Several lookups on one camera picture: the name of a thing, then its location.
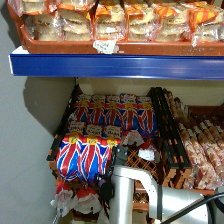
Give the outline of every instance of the blue shelf edge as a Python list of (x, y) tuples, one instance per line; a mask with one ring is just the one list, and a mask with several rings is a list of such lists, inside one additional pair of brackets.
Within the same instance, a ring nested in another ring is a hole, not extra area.
[(15, 76), (224, 80), (224, 57), (12, 53), (9, 61)]

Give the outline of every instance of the shelf label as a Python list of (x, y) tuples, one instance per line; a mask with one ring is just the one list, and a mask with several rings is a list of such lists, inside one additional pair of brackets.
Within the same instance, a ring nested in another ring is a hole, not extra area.
[(112, 54), (116, 53), (119, 49), (115, 45), (117, 40), (95, 40), (93, 47), (100, 53)]

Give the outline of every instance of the price label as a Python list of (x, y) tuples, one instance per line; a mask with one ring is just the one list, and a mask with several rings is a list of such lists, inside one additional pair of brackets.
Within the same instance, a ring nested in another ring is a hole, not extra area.
[(216, 126), (216, 128), (217, 128), (217, 130), (218, 130), (219, 133), (222, 133), (223, 132), (223, 130), (222, 130), (222, 128), (220, 126)]
[(93, 47), (104, 54), (112, 54), (117, 40), (96, 40)]

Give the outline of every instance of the white label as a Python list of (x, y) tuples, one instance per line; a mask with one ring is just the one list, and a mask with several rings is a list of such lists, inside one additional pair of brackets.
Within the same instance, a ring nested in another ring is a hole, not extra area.
[(206, 126), (205, 126), (205, 124), (203, 122), (200, 123), (200, 127), (201, 127), (202, 130), (207, 129)]
[(199, 128), (198, 128), (197, 126), (194, 126), (194, 130), (195, 130), (195, 132), (196, 132), (197, 134), (200, 134), (200, 133), (201, 133), (201, 131), (199, 130)]
[(181, 131), (186, 129), (186, 128), (184, 127), (184, 125), (181, 124), (181, 123), (179, 123), (179, 128), (180, 128)]
[(90, 101), (91, 96), (86, 95), (86, 94), (81, 94), (81, 95), (79, 95), (79, 99), (80, 99), (80, 101)]
[(86, 132), (87, 132), (88, 135), (94, 135), (94, 136), (100, 136), (101, 137), (102, 128), (100, 126), (89, 124), (87, 126)]
[(119, 127), (108, 125), (105, 127), (105, 133), (108, 137), (121, 138), (121, 130)]
[(106, 32), (107, 32), (107, 33), (114, 33), (115, 31), (116, 31), (116, 29), (113, 28), (113, 27), (107, 27), (107, 28), (106, 28)]
[(144, 97), (144, 96), (139, 96), (138, 100), (142, 103), (151, 103), (151, 98), (150, 97)]
[(216, 128), (217, 128), (217, 130), (218, 130), (219, 133), (222, 133), (223, 132), (223, 130), (222, 130), (222, 128), (220, 126), (216, 126)]
[(208, 127), (212, 126), (212, 124), (211, 124), (211, 122), (209, 120), (205, 120), (204, 122), (205, 122), (206, 126), (208, 126)]
[(194, 133), (191, 129), (187, 129), (188, 134), (190, 135), (190, 137), (194, 137)]
[(70, 123), (70, 127), (69, 127), (69, 130), (70, 132), (78, 132), (80, 134), (83, 134), (83, 128), (84, 128), (84, 122), (75, 122), (75, 121), (72, 121)]
[(104, 54), (114, 53), (117, 40), (95, 40), (93, 47)]
[(104, 95), (93, 95), (92, 100), (93, 101), (104, 102), (105, 101), (105, 96)]
[(107, 100), (109, 102), (120, 103), (120, 97), (119, 96), (107, 96)]
[(124, 95), (124, 103), (136, 103), (134, 95)]

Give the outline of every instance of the plastic wrapper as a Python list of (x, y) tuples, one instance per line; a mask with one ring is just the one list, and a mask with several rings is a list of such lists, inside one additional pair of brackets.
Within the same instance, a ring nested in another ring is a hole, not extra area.
[(31, 38), (39, 41), (61, 41), (62, 26), (58, 12), (28, 16), (25, 26)]
[(159, 24), (155, 41), (173, 42), (190, 39), (188, 9), (177, 3), (152, 4), (155, 14), (159, 16)]
[(198, 143), (196, 136), (190, 128), (185, 128), (183, 123), (179, 123), (178, 126), (192, 167), (192, 172), (190, 177), (185, 181), (184, 187), (215, 189), (220, 184), (219, 177), (216, 175), (212, 164), (207, 161), (204, 150)]
[(89, 104), (89, 123), (104, 125), (105, 96), (93, 95)]
[(89, 118), (89, 104), (91, 96), (86, 94), (80, 94), (74, 105), (74, 116), (78, 122), (88, 122)]
[(144, 140), (140, 133), (136, 130), (126, 131), (122, 135), (121, 145), (129, 145), (132, 146), (136, 144), (136, 146), (140, 146), (144, 143)]
[(222, 137), (218, 131), (218, 129), (213, 125), (212, 119), (205, 117), (204, 123), (206, 127), (209, 129), (211, 135), (213, 136), (215, 142), (219, 146), (219, 148), (223, 151), (224, 150), (224, 141), (222, 140)]
[(209, 144), (211, 144), (211, 146), (213, 147), (213, 149), (215, 150), (215, 152), (217, 153), (218, 157), (220, 158), (220, 160), (223, 164), (223, 162), (224, 162), (224, 151), (216, 143), (216, 140), (212, 136), (209, 129), (206, 127), (205, 123), (203, 122), (204, 121), (203, 118), (202, 117), (197, 117), (196, 120), (199, 123), (199, 125), (201, 127), (201, 130), (203, 131), (203, 133), (207, 137), (207, 139), (209, 141)]
[(160, 161), (160, 154), (150, 139), (141, 145), (138, 156), (147, 161), (155, 161), (156, 163)]
[(52, 13), (57, 9), (55, 0), (9, 0), (8, 3), (18, 16)]
[(58, 217), (65, 216), (71, 209), (73, 191), (68, 183), (79, 176), (78, 164), (82, 139), (81, 133), (71, 132), (65, 135), (59, 148), (56, 163), (62, 181), (57, 187), (55, 200), (51, 201), (51, 205), (57, 208)]
[(104, 115), (105, 125), (121, 126), (121, 103), (119, 96), (106, 96)]
[(144, 139), (158, 136), (156, 114), (150, 97), (137, 97), (139, 132)]
[(144, 0), (125, 0), (124, 8), (128, 20), (128, 40), (151, 40), (156, 29), (153, 8), (148, 7)]
[(217, 175), (221, 180), (224, 180), (222, 161), (220, 160), (217, 151), (214, 149), (212, 144), (209, 143), (208, 138), (203, 134), (194, 119), (191, 119), (191, 126), (196, 133), (199, 144), (202, 146), (207, 158), (214, 167)]
[(134, 94), (121, 94), (121, 116), (124, 131), (138, 130), (138, 108)]
[(173, 94), (171, 92), (168, 92), (168, 98), (169, 98), (169, 102), (170, 102), (170, 111), (173, 115), (173, 118), (177, 119), (178, 113), (177, 113), (176, 103), (174, 101)]
[(89, 12), (61, 9), (62, 30), (65, 41), (90, 41), (92, 22)]
[(190, 9), (189, 21), (192, 31), (192, 45), (200, 42), (214, 42), (220, 40), (219, 30), (223, 23), (224, 10), (209, 5), (207, 2), (185, 4)]
[(56, 0), (60, 9), (87, 11), (95, 5), (94, 0)]
[(126, 20), (119, 0), (100, 0), (95, 14), (95, 40), (124, 40)]

